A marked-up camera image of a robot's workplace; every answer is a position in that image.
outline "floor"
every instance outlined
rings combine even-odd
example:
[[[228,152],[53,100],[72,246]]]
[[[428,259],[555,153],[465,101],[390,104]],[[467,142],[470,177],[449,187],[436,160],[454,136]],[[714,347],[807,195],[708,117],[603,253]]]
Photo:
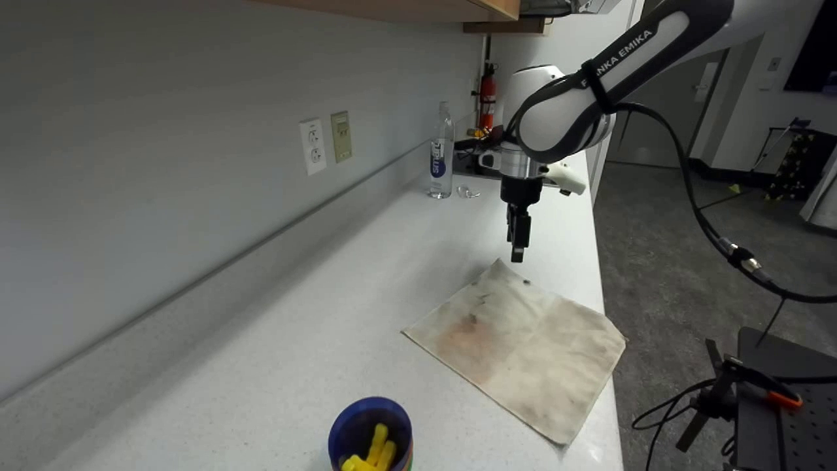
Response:
[[[729,195],[721,183],[699,181],[699,198]],[[798,220],[799,204],[764,202],[750,190],[707,213],[718,233],[748,246],[771,278],[796,289],[837,289],[837,234]],[[734,353],[738,327],[764,327],[777,296],[738,275],[699,233],[677,169],[606,161],[595,198],[603,306],[628,338],[615,370],[626,469],[645,463],[648,431],[631,431],[641,411],[708,380],[704,347],[714,338]],[[837,356],[837,306],[786,304],[773,335]],[[690,453],[675,449],[687,416],[673,420],[653,454],[662,471],[721,469],[731,427],[714,420]]]

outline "cable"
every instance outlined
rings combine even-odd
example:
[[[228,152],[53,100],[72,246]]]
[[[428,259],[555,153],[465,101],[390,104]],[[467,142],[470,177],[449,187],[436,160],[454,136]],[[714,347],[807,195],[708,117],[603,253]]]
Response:
[[[756,342],[756,351],[762,347],[764,338],[773,329],[773,323],[777,323],[777,318],[779,318],[779,310],[784,309],[784,300],[786,300],[786,299],[779,299],[777,310],[768,316],[765,327],[762,329],[758,342]]]
[[[653,437],[652,437],[652,445],[648,445],[648,453],[645,453],[645,471],[652,471],[656,440],[658,440],[658,435],[662,435],[662,427],[669,420],[669,414],[673,414],[675,404],[677,404],[677,402],[673,402],[673,404],[665,411],[665,416],[662,416],[662,420],[658,420],[658,427],[656,427],[656,431],[653,431]]]
[[[677,161],[680,161],[680,176],[682,176],[682,185],[684,185],[684,195],[687,195],[687,204],[690,204],[690,212],[701,228],[701,233],[707,234],[707,241],[738,270],[743,272],[750,282],[762,285],[764,289],[779,296],[779,299],[789,299],[789,300],[799,300],[799,304],[837,304],[837,296],[811,296],[811,293],[798,293],[798,289],[786,289],[782,285],[777,285],[773,280],[768,280],[758,264],[758,259],[721,238],[716,233],[716,228],[707,220],[707,213],[701,212],[699,202],[696,202],[696,187],[694,187],[694,181],[690,181],[690,172],[687,172],[687,156],[684,156],[684,149],[682,149],[682,142],[677,139],[673,122],[667,117],[662,117],[656,110],[652,106],[644,106],[644,104],[632,104],[632,101],[619,101],[615,104],[616,113],[628,110],[628,113],[637,113],[637,114],[645,114],[652,119],[656,119],[673,139],[675,149],[677,149]]]
[[[704,386],[708,386],[708,384],[712,384],[712,380],[696,382],[696,384],[680,389],[677,394],[656,402],[653,408],[637,414],[637,416],[631,420],[631,428],[636,428],[636,431],[653,428],[653,437],[652,437],[648,453],[645,453],[645,471],[652,471],[653,449],[656,449],[656,442],[658,442],[662,428],[665,428],[669,420],[675,420],[677,416],[682,416],[684,411],[694,408],[694,404],[687,402],[684,408],[675,411],[677,402],[680,402],[684,394],[690,394],[690,391],[696,391],[696,389],[704,389]],[[662,411],[662,408],[665,408],[665,414],[662,414],[658,420],[644,424],[644,418],[653,416],[653,414]]]

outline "wall socket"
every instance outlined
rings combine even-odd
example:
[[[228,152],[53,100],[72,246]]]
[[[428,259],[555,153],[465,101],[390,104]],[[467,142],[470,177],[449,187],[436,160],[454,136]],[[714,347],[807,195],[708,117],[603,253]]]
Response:
[[[302,156],[305,156],[309,176],[322,172],[330,165],[326,152],[325,152],[322,119],[313,117],[313,119],[299,122],[299,134],[302,142]]]
[[[348,110],[331,113],[335,161],[351,160],[351,122]]]

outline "white wall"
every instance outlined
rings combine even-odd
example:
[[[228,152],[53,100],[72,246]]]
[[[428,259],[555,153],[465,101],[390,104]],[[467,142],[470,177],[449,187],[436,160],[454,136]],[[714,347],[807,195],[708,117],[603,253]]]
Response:
[[[526,66],[552,63],[565,72],[581,68],[582,60],[601,51],[616,38],[644,9],[644,0],[616,0],[612,9],[599,16],[555,19],[547,34],[505,34],[495,38],[495,63],[500,77]]]
[[[6,0],[0,398],[470,113],[478,38],[246,0]],[[299,119],[351,113],[309,177]]]
[[[818,5],[820,0],[798,0],[782,24],[764,34],[729,122],[716,142],[716,152],[704,153],[712,168],[750,169],[765,131],[771,126],[786,126],[792,117],[807,117],[813,128],[837,134],[837,100],[784,92],[784,80],[807,38]]]

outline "shelf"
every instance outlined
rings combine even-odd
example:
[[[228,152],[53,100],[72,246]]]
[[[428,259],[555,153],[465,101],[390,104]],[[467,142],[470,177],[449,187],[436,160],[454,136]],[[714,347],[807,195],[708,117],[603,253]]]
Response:
[[[325,9],[336,16],[380,19],[380,20],[516,20],[520,0],[255,0],[302,9]]]

